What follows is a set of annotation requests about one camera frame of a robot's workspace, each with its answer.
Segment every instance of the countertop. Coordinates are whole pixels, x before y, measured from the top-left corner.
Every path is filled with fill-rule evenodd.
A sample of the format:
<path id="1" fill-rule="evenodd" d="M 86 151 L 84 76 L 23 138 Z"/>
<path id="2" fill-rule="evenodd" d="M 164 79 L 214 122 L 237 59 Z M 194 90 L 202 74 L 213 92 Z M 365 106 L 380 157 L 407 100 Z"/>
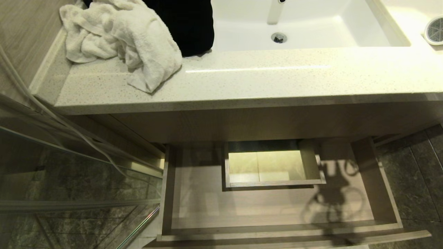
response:
<path id="1" fill-rule="evenodd" d="M 443 47 L 422 37 L 443 1 L 382 3 L 410 47 L 212 51 L 184 59 L 154 94 L 127 85 L 117 58 L 59 66 L 69 70 L 64 78 L 51 68 L 53 54 L 31 89 L 67 115 L 443 100 Z M 63 46 L 55 47 L 60 57 Z"/>

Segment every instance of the white sink basin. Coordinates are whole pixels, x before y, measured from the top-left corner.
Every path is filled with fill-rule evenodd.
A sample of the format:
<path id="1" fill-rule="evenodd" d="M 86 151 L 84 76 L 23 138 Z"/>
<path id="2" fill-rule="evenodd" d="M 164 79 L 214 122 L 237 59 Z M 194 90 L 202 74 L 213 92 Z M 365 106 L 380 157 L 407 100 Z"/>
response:
<path id="1" fill-rule="evenodd" d="M 212 0 L 218 51 L 402 47 L 409 41 L 379 0 Z M 270 11 L 281 8 L 278 23 Z M 281 32 L 284 43 L 271 35 Z"/>

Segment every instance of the drawer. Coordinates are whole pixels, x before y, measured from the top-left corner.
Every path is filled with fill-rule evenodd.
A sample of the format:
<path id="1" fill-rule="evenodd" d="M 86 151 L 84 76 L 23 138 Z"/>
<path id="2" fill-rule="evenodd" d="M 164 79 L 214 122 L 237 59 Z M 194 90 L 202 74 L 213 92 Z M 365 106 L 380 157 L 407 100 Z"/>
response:
<path id="1" fill-rule="evenodd" d="M 298 248 L 429 237 L 403 229 L 371 139 L 312 140 L 326 184 L 235 189 L 226 146 L 169 146 L 161 231 L 146 248 Z"/>
<path id="2" fill-rule="evenodd" d="M 226 142 L 222 154 L 226 188 L 326 183 L 312 140 Z"/>

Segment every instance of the bathroom vanity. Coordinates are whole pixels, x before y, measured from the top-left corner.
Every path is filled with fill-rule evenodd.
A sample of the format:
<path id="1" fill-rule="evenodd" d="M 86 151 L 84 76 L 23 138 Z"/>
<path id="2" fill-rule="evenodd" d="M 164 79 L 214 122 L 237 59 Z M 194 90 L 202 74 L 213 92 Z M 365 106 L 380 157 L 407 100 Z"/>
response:
<path id="1" fill-rule="evenodd" d="M 443 121 L 443 50 L 421 35 L 443 3 L 287 0 L 277 14 L 269 13 L 272 0 L 212 3 L 212 51 L 184 59 L 154 94 L 128 86 L 117 58 L 66 61 L 64 31 L 31 86 L 62 114 L 166 145 L 161 233 L 147 248 L 331 247 L 430 236 L 403 229 L 374 144 Z M 270 16 L 277 24 L 267 24 Z M 276 43 L 275 33 L 285 42 Z M 227 143 L 269 140 L 295 141 L 299 157 L 272 162 L 280 169 L 301 163 L 300 178 L 274 167 L 272 180 L 260 181 L 266 159 L 252 163 L 256 175 L 229 171 L 238 162 Z M 231 173 L 256 180 L 231 182 L 246 177 Z"/>

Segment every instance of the wooden cabinet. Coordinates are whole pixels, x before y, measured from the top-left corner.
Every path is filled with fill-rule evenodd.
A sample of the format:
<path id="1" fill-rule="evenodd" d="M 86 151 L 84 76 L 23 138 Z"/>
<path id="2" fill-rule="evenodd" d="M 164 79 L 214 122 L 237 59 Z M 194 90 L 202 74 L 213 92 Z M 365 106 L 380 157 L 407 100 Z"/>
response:
<path id="1" fill-rule="evenodd" d="M 153 143 L 367 137 L 441 121 L 443 101 L 112 114 Z"/>
<path id="2" fill-rule="evenodd" d="M 218 144 L 167 149 L 161 233 L 146 248 L 298 248 L 428 237 L 403 229 L 369 138 L 313 140 L 326 184 L 234 191 Z"/>

